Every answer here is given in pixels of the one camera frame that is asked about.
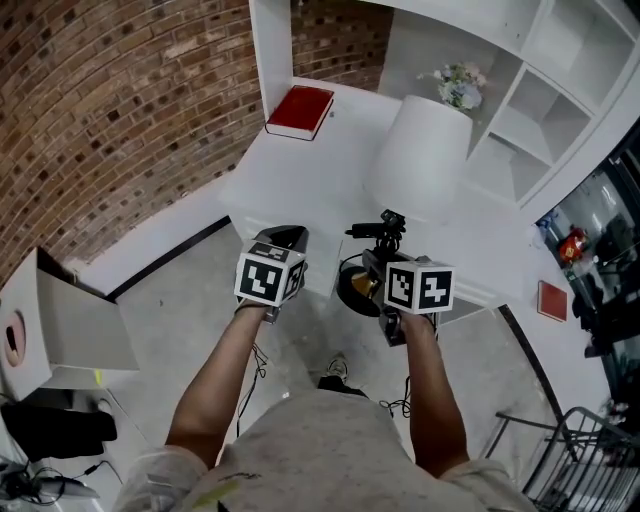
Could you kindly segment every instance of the white lamp shade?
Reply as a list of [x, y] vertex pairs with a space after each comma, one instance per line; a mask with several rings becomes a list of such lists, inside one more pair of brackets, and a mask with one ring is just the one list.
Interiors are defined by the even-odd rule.
[[472, 121], [435, 101], [407, 96], [365, 182], [376, 202], [401, 215], [446, 217], [467, 159]]

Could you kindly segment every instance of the forearm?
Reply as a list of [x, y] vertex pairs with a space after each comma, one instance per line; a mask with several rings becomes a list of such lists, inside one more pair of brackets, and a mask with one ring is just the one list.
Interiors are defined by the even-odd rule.
[[435, 477], [469, 460], [460, 409], [431, 324], [403, 317], [411, 377], [411, 442], [416, 464]]
[[261, 307], [236, 314], [180, 399], [166, 444], [187, 448], [209, 467], [215, 465], [263, 316]]

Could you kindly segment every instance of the gray floor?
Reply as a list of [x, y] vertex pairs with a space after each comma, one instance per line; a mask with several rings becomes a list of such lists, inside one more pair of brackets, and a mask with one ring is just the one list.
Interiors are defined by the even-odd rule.
[[[182, 392], [232, 317], [240, 248], [240, 239], [228, 226], [118, 300], [141, 371], [111, 391], [151, 444], [164, 441]], [[312, 387], [337, 351], [349, 360], [351, 386], [375, 401], [403, 395], [406, 349], [388, 347], [376, 321], [353, 313], [336, 296], [327, 300], [302, 292], [286, 305], [275, 326], [261, 329], [258, 344], [270, 361], [242, 419], [242, 430], [288, 393]], [[499, 315], [482, 310], [443, 326], [440, 345], [473, 457], [481, 456], [493, 438], [499, 410], [554, 423], [524, 353]], [[245, 389], [254, 368], [251, 363]], [[396, 414], [395, 421], [411, 453], [408, 420]], [[234, 438], [235, 426], [227, 436], [229, 442]], [[540, 443], [535, 429], [509, 427], [495, 458], [521, 484]]]

